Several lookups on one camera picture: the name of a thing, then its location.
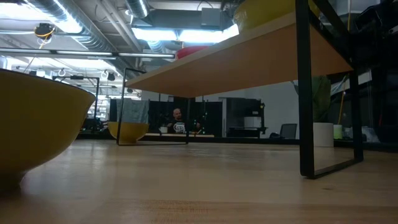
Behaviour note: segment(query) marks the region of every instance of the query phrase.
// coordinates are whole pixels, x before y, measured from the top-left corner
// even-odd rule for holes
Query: man
[[[185,121],[182,119],[182,114],[180,108],[175,108],[173,110],[174,119],[167,125],[168,133],[185,133]],[[197,129],[200,129],[200,124],[197,123]]]

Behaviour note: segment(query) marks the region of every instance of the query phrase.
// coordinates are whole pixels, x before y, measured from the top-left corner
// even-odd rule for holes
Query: black t-shirt
[[[177,121],[176,119],[171,120],[173,125],[171,127],[167,128],[168,133],[177,133],[177,134],[183,134],[185,132],[185,121],[180,120]]]

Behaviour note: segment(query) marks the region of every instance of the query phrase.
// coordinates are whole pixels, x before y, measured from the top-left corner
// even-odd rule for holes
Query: yellow bowl
[[[118,137],[118,122],[108,121],[108,128],[111,135]],[[119,141],[124,144],[134,144],[148,132],[149,124],[122,122],[120,127]]]
[[[319,16],[320,11],[312,0],[310,9]],[[246,0],[234,14],[240,32],[255,28],[295,11],[295,0]]]
[[[0,69],[0,190],[75,140],[95,96],[85,90]]]

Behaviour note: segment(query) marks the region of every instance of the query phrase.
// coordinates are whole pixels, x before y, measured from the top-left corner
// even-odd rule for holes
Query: wooden table
[[[351,71],[312,26],[312,75]],[[128,88],[193,98],[297,80],[295,13],[129,80]]]
[[[314,181],[298,175],[297,146],[77,140],[0,196],[0,224],[396,224],[398,154],[365,153]],[[315,150],[318,168],[352,156]]]

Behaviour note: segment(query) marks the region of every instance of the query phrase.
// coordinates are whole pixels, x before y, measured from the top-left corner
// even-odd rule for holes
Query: black chair
[[[271,139],[296,139],[297,124],[283,124],[280,127],[280,134],[271,133]]]

